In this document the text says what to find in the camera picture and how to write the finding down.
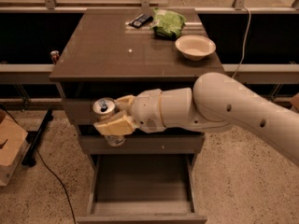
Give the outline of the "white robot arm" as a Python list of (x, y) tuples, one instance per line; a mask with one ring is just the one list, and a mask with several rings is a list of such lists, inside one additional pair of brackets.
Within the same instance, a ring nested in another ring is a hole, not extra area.
[(255, 134), (296, 164), (299, 162), (299, 114), (265, 100), (235, 79), (205, 73), (192, 88), (143, 91), (93, 104), (103, 136), (124, 136), (139, 129), (160, 133), (169, 128), (219, 133), (236, 125)]

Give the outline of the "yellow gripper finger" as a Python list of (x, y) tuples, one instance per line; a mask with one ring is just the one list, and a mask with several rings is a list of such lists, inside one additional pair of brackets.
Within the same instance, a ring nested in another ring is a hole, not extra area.
[(126, 113), (118, 113), (111, 118), (95, 122), (93, 126), (102, 135), (127, 135), (132, 134), (138, 124)]
[(116, 99), (115, 103), (120, 111), (124, 110), (126, 112), (129, 112), (134, 100), (135, 97), (133, 95), (126, 95)]

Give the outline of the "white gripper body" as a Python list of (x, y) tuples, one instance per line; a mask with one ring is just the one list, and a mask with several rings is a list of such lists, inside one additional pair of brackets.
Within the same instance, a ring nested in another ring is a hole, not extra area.
[(143, 91), (138, 94), (131, 106), (131, 115), (138, 128), (145, 133), (158, 133), (164, 130), (160, 113), (160, 89)]

